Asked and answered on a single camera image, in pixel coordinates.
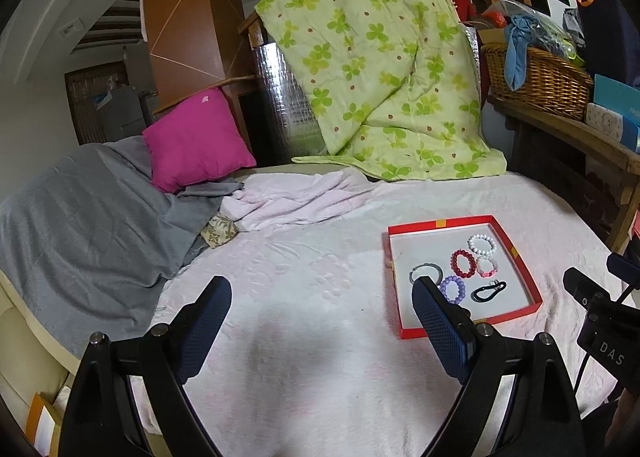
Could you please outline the person's right hand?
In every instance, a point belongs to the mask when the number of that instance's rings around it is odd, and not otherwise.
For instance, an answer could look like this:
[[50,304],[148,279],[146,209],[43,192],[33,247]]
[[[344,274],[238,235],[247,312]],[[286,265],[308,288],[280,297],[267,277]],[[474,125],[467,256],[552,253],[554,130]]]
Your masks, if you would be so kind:
[[606,447],[613,444],[620,438],[620,433],[626,429],[631,429],[631,422],[639,418],[639,396],[636,393],[623,389],[618,400],[615,414],[613,416],[608,432],[605,434],[604,443]]

